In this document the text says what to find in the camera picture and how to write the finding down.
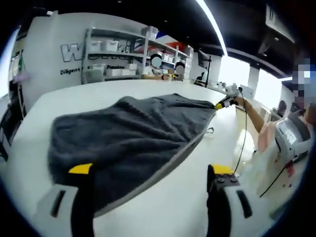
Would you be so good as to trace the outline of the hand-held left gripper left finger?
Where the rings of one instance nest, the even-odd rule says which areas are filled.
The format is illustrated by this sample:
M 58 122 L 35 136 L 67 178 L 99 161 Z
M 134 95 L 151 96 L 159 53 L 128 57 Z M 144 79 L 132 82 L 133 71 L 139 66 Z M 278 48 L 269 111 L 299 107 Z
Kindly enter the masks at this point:
M 37 205 L 37 226 L 44 237 L 93 237 L 95 171 L 92 163 L 72 167 Z

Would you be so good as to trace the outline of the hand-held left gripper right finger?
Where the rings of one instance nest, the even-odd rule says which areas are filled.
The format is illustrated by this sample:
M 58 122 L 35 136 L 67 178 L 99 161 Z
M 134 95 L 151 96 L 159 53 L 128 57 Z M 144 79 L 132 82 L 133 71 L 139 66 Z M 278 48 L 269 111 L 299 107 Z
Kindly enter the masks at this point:
M 226 166 L 208 165 L 208 237 L 262 237 L 272 225 L 266 202 L 239 183 Z

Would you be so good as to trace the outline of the person's right hand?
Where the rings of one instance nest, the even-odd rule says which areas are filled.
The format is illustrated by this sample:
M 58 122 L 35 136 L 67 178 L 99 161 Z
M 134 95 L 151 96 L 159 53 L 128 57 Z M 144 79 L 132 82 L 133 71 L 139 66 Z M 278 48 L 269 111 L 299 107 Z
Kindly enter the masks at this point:
M 241 106 L 241 107 L 243 107 L 245 109 L 247 101 L 243 97 L 237 96 L 237 97 L 235 97 L 233 99 L 233 104 L 235 104 L 237 106 Z

